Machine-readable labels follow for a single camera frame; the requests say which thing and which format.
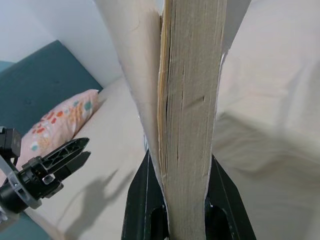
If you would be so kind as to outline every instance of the open book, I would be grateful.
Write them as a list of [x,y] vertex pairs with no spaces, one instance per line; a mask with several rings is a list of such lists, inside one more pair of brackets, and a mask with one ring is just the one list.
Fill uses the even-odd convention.
[[[96,0],[140,113],[167,204],[170,239],[206,239],[222,55],[249,2],[166,0],[161,24],[152,0]],[[235,10],[241,13],[227,17]]]

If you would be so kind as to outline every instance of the metal bracket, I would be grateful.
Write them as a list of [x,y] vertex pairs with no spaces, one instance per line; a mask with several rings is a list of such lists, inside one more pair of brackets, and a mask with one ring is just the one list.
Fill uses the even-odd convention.
[[33,209],[37,209],[41,206],[41,201],[36,200],[28,190],[23,186],[17,177],[15,171],[11,169],[6,160],[0,156],[0,169],[2,169],[3,173],[8,178],[8,182],[10,183],[12,189],[15,193],[22,199],[22,201]]

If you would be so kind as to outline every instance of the robotic arm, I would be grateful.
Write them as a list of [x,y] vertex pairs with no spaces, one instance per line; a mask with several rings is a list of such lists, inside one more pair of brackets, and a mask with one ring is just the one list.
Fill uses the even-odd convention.
[[21,135],[15,128],[0,126],[0,169],[7,176],[0,187],[0,231],[14,223],[23,210],[38,208],[40,199],[50,198],[64,187],[62,181],[90,156],[83,151],[88,142],[86,137],[73,139],[45,157],[30,159],[18,171]]

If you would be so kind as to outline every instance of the pillow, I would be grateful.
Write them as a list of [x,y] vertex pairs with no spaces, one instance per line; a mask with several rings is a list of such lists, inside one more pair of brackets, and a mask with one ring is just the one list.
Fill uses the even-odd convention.
[[[98,90],[77,94],[44,115],[21,141],[21,155],[17,169],[36,156],[44,157],[62,144],[70,141],[95,112]],[[6,176],[2,173],[0,180]]]

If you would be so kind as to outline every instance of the white bed sheet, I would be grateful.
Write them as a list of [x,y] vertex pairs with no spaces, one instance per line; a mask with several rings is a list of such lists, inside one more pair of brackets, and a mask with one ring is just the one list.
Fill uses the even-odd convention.
[[213,154],[258,240],[320,236],[320,1],[252,1],[226,57]]

